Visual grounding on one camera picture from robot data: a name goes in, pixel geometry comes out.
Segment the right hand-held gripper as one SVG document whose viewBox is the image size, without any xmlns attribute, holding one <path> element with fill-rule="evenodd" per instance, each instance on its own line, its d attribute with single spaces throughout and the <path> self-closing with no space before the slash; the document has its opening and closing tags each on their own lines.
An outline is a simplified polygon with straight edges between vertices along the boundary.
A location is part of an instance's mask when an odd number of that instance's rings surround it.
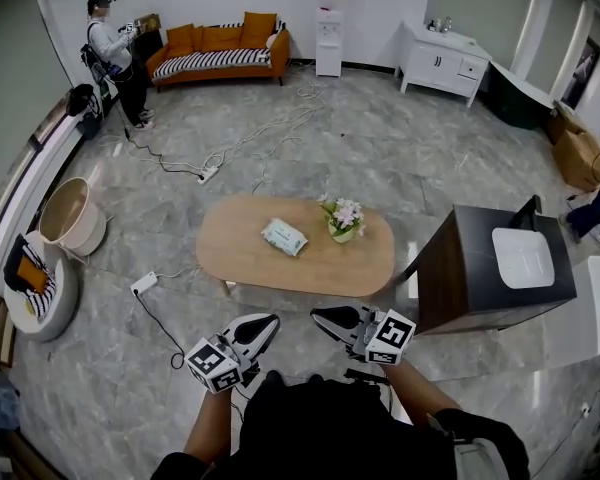
<svg viewBox="0 0 600 480">
<path fill-rule="evenodd" d="M 314 308 L 311 317 L 334 340 L 353 344 L 352 356 L 366 363 L 398 364 L 416 330 L 413 321 L 392 309 L 369 309 L 362 318 L 351 306 Z"/>
</svg>

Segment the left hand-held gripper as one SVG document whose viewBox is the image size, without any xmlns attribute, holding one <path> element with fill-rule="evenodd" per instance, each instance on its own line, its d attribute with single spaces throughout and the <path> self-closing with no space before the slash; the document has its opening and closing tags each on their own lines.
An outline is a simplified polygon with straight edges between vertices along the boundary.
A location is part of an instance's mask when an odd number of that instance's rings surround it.
<svg viewBox="0 0 600 480">
<path fill-rule="evenodd" d="M 247 387 L 259 373 L 256 358 L 268 348 L 279 328 L 280 319 L 273 314 L 238 317 L 225 328 L 225 338 L 214 335 L 210 340 L 201 339 L 184 356 L 184 365 L 210 393 L 218 394 L 238 384 Z"/>
</svg>

